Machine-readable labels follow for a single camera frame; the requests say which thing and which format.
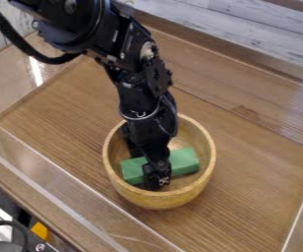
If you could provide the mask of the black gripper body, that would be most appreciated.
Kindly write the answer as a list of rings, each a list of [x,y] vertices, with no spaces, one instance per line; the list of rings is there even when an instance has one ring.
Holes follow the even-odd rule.
[[[177,104],[173,101],[157,101],[146,109],[122,102],[118,111],[123,123],[142,132],[141,151],[148,162],[156,164],[158,161],[170,161],[169,144],[178,134]]]

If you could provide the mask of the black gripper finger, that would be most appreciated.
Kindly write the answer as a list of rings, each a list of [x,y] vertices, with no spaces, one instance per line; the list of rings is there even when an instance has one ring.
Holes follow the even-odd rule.
[[[142,165],[143,186],[149,191],[160,190],[170,184],[172,164],[169,161],[148,162]]]
[[[143,156],[141,151],[141,146],[143,144],[142,132],[137,128],[130,128],[127,123],[123,123],[119,130],[126,142],[130,156],[133,158],[141,158]]]

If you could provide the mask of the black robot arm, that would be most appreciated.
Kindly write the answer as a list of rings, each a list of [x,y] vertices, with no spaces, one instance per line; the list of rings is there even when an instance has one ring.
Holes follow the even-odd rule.
[[[169,91],[173,72],[166,68],[152,32],[113,0],[7,0],[34,17],[43,41],[62,51],[42,54],[23,39],[0,12],[0,32],[36,61],[59,65],[86,55],[103,67],[118,94],[121,131],[130,153],[146,158],[143,186],[170,184],[169,143],[178,134],[178,110]]]

